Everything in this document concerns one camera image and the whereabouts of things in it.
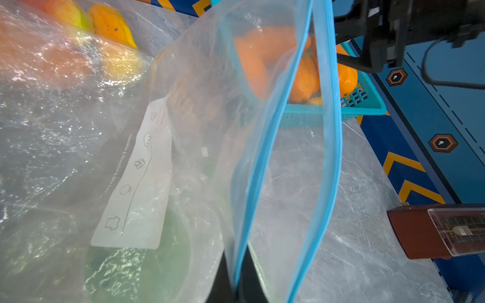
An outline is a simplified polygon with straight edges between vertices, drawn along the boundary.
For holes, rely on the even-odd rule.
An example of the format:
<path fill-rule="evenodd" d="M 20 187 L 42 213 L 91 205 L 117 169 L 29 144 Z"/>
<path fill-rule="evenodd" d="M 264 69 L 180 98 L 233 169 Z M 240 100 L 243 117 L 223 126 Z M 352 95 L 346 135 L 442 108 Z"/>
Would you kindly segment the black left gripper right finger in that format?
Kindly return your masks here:
<path fill-rule="evenodd" d="M 245 256 L 242 261 L 241 276 L 238 286 L 238 302 L 268 303 L 249 246 L 246 248 Z"/>

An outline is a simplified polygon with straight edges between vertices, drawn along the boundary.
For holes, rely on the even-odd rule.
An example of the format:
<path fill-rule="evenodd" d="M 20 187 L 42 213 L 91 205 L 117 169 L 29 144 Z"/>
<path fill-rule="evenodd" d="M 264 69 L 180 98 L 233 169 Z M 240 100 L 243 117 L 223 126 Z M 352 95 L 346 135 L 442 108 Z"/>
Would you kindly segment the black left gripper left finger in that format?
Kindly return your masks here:
<path fill-rule="evenodd" d="M 227 261 L 225 253 L 222 254 L 221 262 L 215 276 L 211 291 L 206 303 L 235 303 L 236 294 L 233 292 L 229 281 Z"/>

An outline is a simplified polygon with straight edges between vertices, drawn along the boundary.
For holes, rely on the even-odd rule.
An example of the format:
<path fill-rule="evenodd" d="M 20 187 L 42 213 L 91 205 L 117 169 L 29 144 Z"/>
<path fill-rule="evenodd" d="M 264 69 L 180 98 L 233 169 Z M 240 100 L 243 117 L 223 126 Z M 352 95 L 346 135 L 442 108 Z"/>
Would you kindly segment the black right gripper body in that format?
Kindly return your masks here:
<path fill-rule="evenodd" d="M 339 64 L 379 73 L 400 67 L 408 45 L 446 41 L 462 47 L 484 32 L 484 1 L 354 0 L 349 12 L 334 18 L 336 42 L 363 37 L 362 53 L 339 54 Z"/>

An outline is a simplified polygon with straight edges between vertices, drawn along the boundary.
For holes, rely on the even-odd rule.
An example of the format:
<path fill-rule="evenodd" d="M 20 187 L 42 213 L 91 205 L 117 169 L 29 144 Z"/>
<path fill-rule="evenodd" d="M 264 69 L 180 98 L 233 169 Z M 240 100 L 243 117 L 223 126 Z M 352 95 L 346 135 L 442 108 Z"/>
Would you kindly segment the blue zipper clear bag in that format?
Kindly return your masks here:
<path fill-rule="evenodd" d="M 231 39 L 269 26 L 294 27 L 297 46 L 263 108 L 288 104 L 312 35 L 327 100 L 321 126 L 272 129 L 280 116 L 241 122 L 250 90 L 229 56 Z M 331 2 L 216 1 L 154 58 L 150 74 L 146 110 L 165 108 L 173 178 L 217 224 L 236 302 L 248 246 L 268 302 L 294 302 L 330 223 L 342 163 Z"/>

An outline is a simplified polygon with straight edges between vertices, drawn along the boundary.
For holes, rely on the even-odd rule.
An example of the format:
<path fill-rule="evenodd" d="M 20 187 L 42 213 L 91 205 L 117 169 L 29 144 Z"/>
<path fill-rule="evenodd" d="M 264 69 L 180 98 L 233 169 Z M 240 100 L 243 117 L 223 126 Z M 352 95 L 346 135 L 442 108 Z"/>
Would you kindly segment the clear zip-top bag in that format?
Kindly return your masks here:
<path fill-rule="evenodd" d="M 92 74 L 67 88 L 1 79 L 1 237 L 91 224 L 133 149 L 149 104 L 151 66 L 194 17 L 137 1 L 105 1 L 130 27 L 138 49 L 48 15 L 1 2 L 10 22 L 84 54 Z"/>

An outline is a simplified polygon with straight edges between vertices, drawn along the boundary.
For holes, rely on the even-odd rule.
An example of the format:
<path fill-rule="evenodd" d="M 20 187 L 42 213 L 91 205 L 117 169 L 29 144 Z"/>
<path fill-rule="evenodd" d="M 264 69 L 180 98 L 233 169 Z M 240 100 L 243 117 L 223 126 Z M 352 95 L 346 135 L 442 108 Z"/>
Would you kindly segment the yellow mango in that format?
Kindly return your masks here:
<path fill-rule="evenodd" d="M 93 5 L 88 9 L 88 16 L 92 20 L 96 34 L 138 49 L 128 24 L 116 9 L 104 5 Z"/>

